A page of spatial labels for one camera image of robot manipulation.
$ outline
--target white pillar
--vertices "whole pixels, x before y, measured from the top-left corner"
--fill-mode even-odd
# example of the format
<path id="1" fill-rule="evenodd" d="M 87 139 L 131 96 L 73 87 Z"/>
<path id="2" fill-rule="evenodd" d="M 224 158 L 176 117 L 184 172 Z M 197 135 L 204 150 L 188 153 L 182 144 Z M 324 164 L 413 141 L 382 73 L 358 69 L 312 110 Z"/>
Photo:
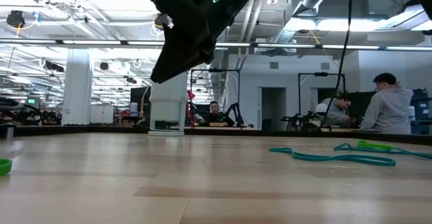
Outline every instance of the white pillar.
<path id="1" fill-rule="evenodd" d="M 62 125 L 90 123 L 92 77 L 91 50 L 70 49 L 67 55 Z"/>

